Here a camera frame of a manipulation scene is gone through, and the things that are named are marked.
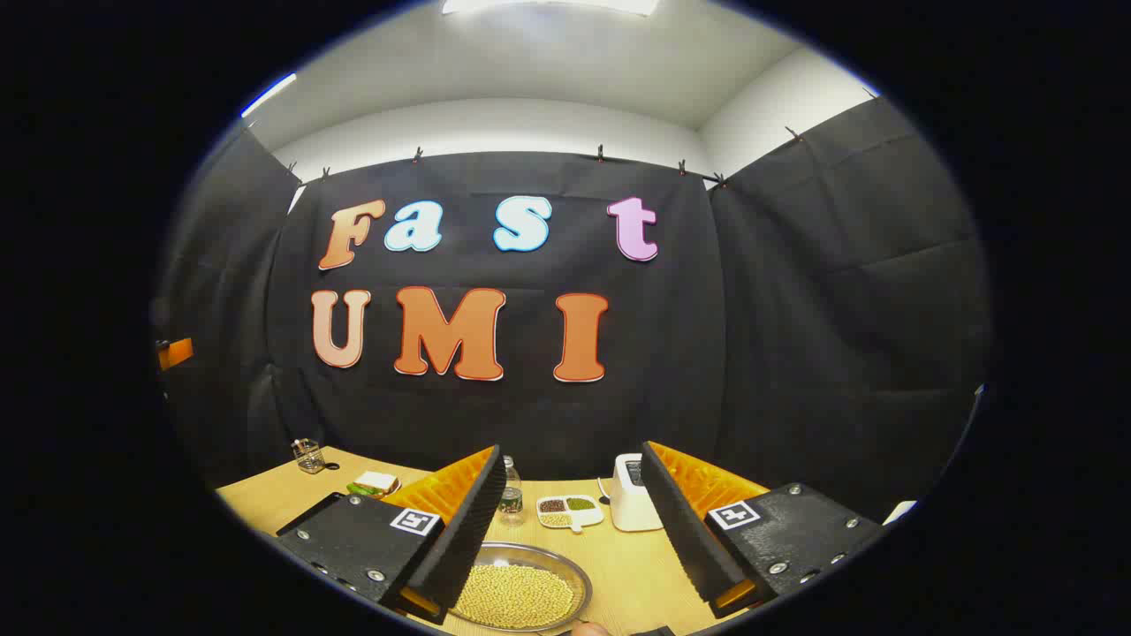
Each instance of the silver plate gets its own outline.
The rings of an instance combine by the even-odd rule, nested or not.
[[[544,629],[564,627],[581,614],[581,611],[589,604],[589,599],[593,596],[593,583],[589,582],[589,577],[585,574],[585,570],[582,570],[577,564],[566,557],[562,557],[561,555],[555,555],[549,550],[543,550],[533,545],[508,543],[504,541],[484,541],[483,547],[480,548],[478,556],[475,557],[475,565],[527,566],[544,569],[561,577],[561,579],[569,585],[570,590],[573,591],[573,603],[570,605],[570,611],[566,613],[566,618],[559,620],[558,622],[532,625],[530,627],[523,629],[503,629],[501,627],[492,627],[490,625],[472,620],[454,609],[448,610],[468,622],[483,625],[484,627],[490,627],[497,631],[542,631]]]

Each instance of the black fabric backdrop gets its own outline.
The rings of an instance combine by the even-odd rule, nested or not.
[[[156,336],[191,338],[193,350],[164,373],[166,393],[173,423],[209,488],[279,463],[278,453],[262,452],[271,440],[249,439],[247,415],[267,360],[273,247],[297,184],[247,129],[234,128],[193,178],[165,246]]]
[[[251,135],[208,160],[175,230],[159,336],[192,337],[167,373],[178,428],[216,487],[290,459],[312,437],[438,469],[501,444],[528,479],[605,475],[653,439],[768,487],[809,482],[882,521],[924,495],[984,380],[990,343],[982,255],[942,163],[883,98],[837,115],[706,192],[634,162],[482,153],[392,162],[308,186]],[[502,252],[494,212],[546,197],[550,237]],[[658,256],[620,253],[608,204],[656,212]],[[381,198],[352,264],[320,272],[330,215]],[[394,252],[402,206],[443,207],[441,243]],[[404,376],[399,289],[431,287],[450,318],[473,287],[507,294],[503,379]],[[368,290],[364,349],[338,369],[314,353],[310,295]],[[563,384],[563,293],[605,296],[606,376]]]
[[[727,311],[715,459],[882,522],[939,476],[985,379],[986,276],[959,190],[877,98],[710,199]]]
[[[550,237],[535,251],[500,251],[492,241],[495,207],[517,196],[550,200]],[[657,223],[647,263],[616,246],[610,204],[639,197]],[[344,267],[320,272],[342,208],[381,198],[386,214],[353,247]],[[442,240],[430,251],[394,252],[383,234],[402,206],[443,207]],[[498,381],[404,376],[398,290],[431,287],[450,319],[473,287],[507,294],[497,324]],[[331,332],[346,341],[348,290],[368,290],[360,362],[333,368],[314,353],[310,295],[338,293]],[[564,293],[608,300],[601,317],[598,360],[605,377],[566,384],[561,361]],[[268,342],[277,412],[288,436],[398,464],[434,470],[500,444],[527,479],[607,474],[618,454],[655,439],[696,455],[714,453],[724,363],[723,278],[701,180],[639,163],[551,153],[483,153],[394,162],[309,186],[286,221],[268,294]],[[273,409],[270,401],[264,403]]]

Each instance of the light blue letter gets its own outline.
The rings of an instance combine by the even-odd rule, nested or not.
[[[495,218],[502,227],[494,241],[502,251],[534,251],[550,237],[550,201],[542,197],[510,197],[495,208]]]
[[[440,244],[440,217],[443,208],[435,201],[416,201],[397,210],[394,220],[399,221],[385,233],[385,247],[392,251],[428,251]]]

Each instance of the water bottle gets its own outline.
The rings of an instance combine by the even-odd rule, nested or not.
[[[500,521],[507,526],[523,525],[523,480],[510,455],[502,456],[502,464],[507,467],[507,485],[499,500]]]

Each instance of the table surface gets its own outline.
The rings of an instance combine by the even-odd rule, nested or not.
[[[348,493],[346,484],[365,471],[397,475],[407,485],[429,471],[421,471],[325,447],[327,462],[340,470],[323,470],[308,474],[294,462],[218,489],[219,497],[254,530],[275,536],[275,531],[304,513],[330,492]],[[602,479],[605,490],[608,480]],[[588,495],[601,497],[594,479],[581,481],[523,481],[525,523],[508,527],[494,523],[487,530],[487,541],[510,541],[550,550],[581,566],[593,583],[593,599],[581,618],[603,625],[613,636],[650,631],[664,625],[676,636],[698,631],[722,622],[699,599],[680,566],[675,550],[663,530],[621,532],[613,526],[608,506],[601,505],[605,519],[585,526],[581,534],[569,528],[549,528],[538,523],[534,501],[539,497]],[[731,614],[733,618],[742,612]],[[430,627],[434,624],[420,620]],[[575,627],[577,622],[568,626]],[[568,627],[553,630],[566,631]],[[499,636],[495,629],[468,622],[448,613],[442,630],[458,636]]]

